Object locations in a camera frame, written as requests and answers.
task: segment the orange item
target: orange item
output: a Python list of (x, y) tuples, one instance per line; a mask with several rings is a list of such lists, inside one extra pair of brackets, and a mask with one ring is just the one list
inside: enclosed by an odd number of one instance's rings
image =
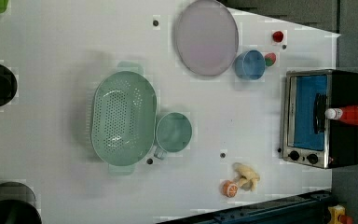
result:
[(345, 215), (339, 216), (338, 221), (342, 222), (342, 224), (353, 224), (353, 218)]
[(327, 109), (325, 115), (328, 119), (336, 119), (351, 125), (358, 125), (358, 105)]
[(226, 181), (223, 186), (223, 194), (228, 196), (228, 198), (232, 198), (237, 194), (238, 186), (232, 181)]

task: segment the red cap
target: red cap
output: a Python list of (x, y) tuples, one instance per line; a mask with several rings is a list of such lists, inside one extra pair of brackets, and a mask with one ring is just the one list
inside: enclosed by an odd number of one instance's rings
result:
[(345, 215), (339, 216), (338, 221), (342, 222), (343, 224), (353, 224), (353, 218)]
[(281, 31), (277, 31), (272, 35), (272, 38), (275, 42), (281, 43), (283, 41), (283, 33)]

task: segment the bottle cap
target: bottle cap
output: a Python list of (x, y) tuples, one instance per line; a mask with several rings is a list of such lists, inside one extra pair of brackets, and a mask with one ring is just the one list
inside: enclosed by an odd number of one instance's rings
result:
[(327, 109), (324, 114), (328, 119), (334, 119), (337, 115), (337, 112), (335, 109)]

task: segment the table surface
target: table surface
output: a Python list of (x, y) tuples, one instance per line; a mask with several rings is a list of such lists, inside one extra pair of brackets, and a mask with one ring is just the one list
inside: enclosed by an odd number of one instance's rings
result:
[[(200, 77), (172, 47), (190, 2), (17, 0), (0, 15), (0, 63), (19, 80), (18, 97), (0, 108), (0, 183), (31, 187), (44, 223), (154, 223), (331, 188), (330, 170), (283, 161), (277, 148), (286, 72), (334, 68), (337, 35), (231, 9), (238, 53), (278, 61), (254, 82), (233, 68)], [(287, 31), (286, 50), (271, 45), (272, 30)], [(121, 61), (144, 67), (159, 113), (183, 112), (194, 128), (187, 149), (148, 165), (150, 152), (127, 176), (110, 175), (89, 138), (92, 96)], [(261, 181), (228, 199), (219, 188), (234, 162)]]

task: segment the small red object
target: small red object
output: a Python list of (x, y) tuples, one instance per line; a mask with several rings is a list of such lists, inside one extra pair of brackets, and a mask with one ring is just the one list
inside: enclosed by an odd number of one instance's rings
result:
[(275, 42), (281, 43), (283, 41), (283, 33), (281, 31), (277, 31), (272, 35), (272, 39), (274, 39)]
[(277, 62), (277, 55), (275, 53), (269, 53), (265, 56), (265, 58), (272, 60), (272, 63)]
[(338, 221), (343, 224), (353, 224), (353, 218), (345, 215), (339, 216)]

